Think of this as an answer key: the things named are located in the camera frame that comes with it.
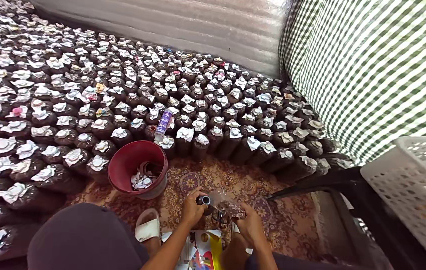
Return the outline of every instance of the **floor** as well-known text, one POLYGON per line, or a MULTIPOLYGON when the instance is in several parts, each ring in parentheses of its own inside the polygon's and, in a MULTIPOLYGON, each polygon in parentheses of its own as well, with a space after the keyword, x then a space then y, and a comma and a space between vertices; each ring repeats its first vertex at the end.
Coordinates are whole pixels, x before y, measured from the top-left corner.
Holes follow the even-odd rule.
MULTIPOLYGON (((137 217, 148 208, 160 213, 162 232, 170 232, 180 221, 181 202, 194 187, 213 191, 223 189, 237 201, 252 205, 263 218, 264 228, 275 252, 294 258, 319 260, 319 240, 315 225, 315 205, 310 195, 285 198, 268 203, 264 197, 285 186, 258 169, 231 165, 208 157, 202 163, 176 159, 169 164, 168 185, 164 194, 144 201, 119 193, 112 187, 91 183, 70 203, 89 202, 116 212, 134 229, 137 217)), ((220 226, 205 217, 197 229, 221 229, 223 244, 230 238, 229 226, 220 226)))

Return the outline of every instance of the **green checkered curtain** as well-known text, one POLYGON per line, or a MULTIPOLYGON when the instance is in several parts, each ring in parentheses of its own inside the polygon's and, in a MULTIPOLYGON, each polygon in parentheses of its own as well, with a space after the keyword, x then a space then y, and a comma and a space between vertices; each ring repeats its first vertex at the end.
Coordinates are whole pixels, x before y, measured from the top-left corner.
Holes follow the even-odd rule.
POLYGON ((358 164, 426 136, 426 0, 294 0, 279 54, 358 164))

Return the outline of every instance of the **white plastic crate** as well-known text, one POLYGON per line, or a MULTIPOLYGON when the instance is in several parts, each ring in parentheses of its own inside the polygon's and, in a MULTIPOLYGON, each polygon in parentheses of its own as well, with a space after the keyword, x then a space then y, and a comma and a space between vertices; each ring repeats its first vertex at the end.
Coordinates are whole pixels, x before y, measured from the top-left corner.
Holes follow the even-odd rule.
POLYGON ((401 137, 361 175, 426 249, 426 137, 401 137))

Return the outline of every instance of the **hand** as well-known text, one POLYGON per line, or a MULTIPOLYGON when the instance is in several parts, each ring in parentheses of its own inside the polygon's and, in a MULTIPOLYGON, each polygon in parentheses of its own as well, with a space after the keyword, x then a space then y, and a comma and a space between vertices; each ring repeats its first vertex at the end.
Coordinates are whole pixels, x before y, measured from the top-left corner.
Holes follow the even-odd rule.
POLYGON ((241 203, 241 208, 246 212, 245 219, 236 221, 241 236, 245 237, 255 249, 260 247, 269 247, 266 235, 263 230, 263 222, 258 213, 249 205, 241 203))
POLYGON ((202 218, 204 211, 208 208, 207 205, 197 205, 196 198, 206 196, 200 190, 201 186, 193 189, 188 197, 183 201, 183 209, 181 210, 181 223, 186 224, 189 228, 195 226, 202 218))

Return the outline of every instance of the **plastic bucket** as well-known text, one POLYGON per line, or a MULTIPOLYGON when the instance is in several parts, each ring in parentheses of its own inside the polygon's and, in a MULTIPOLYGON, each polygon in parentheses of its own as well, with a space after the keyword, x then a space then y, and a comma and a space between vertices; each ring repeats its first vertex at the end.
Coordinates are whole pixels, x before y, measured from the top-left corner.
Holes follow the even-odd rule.
POLYGON ((150 141, 129 143, 115 153, 108 165, 108 180, 118 191, 136 196, 143 200, 151 200, 163 193, 167 186, 168 159, 161 147, 150 141), (130 179, 138 172, 143 162, 163 165, 161 174, 150 187, 134 191, 130 179))

